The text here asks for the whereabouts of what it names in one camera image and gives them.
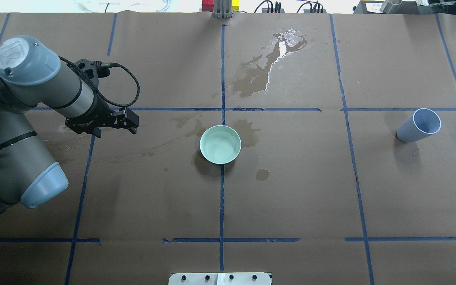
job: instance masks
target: red block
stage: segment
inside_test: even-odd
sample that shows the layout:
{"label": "red block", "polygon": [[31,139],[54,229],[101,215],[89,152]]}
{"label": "red block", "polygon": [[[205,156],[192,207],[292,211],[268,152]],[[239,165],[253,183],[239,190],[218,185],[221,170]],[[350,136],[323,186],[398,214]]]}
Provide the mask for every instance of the red block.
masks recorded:
{"label": "red block", "polygon": [[214,0],[201,0],[202,11],[214,11]]}

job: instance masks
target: robot arm logo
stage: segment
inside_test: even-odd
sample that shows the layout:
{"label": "robot arm logo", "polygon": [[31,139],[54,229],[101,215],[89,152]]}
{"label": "robot arm logo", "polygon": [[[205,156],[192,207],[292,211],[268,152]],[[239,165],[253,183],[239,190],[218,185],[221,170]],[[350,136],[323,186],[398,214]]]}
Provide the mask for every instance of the robot arm logo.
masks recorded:
{"label": "robot arm logo", "polygon": [[0,60],[6,67],[16,67],[24,57],[24,47],[20,40],[0,49]]}

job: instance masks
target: tipped over cup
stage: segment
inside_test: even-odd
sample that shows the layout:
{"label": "tipped over cup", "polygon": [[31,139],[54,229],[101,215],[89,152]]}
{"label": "tipped over cup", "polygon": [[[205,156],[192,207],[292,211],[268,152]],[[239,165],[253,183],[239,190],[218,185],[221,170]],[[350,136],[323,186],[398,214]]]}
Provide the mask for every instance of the tipped over cup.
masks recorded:
{"label": "tipped over cup", "polygon": [[427,108],[416,110],[402,123],[396,137],[403,143],[412,143],[437,133],[441,129],[441,119],[436,112]]}

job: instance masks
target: bowl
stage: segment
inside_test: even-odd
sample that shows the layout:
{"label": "bowl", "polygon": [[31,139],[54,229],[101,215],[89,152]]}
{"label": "bowl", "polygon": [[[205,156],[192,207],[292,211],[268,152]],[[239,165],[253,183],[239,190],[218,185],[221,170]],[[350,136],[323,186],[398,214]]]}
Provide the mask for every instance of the bowl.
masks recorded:
{"label": "bowl", "polygon": [[223,125],[208,128],[199,140],[201,154],[215,164],[233,161],[239,155],[241,147],[239,134]]}

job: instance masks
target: cup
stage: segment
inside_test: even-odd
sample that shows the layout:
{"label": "cup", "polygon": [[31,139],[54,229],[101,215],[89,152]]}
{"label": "cup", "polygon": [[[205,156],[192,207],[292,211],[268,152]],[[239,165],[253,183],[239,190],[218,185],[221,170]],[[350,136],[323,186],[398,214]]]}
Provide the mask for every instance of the cup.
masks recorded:
{"label": "cup", "polygon": [[393,14],[399,8],[402,0],[385,0],[381,5],[381,11],[385,14]]}
{"label": "cup", "polygon": [[420,108],[402,123],[396,136],[403,143],[411,143],[433,135],[440,129],[441,119],[436,112]]}
{"label": "cup", "polygon": [[201,154],[210,162],[225,164],[239,155],[242,142],[237,132],[224,125],[208,128],[199,140]]}

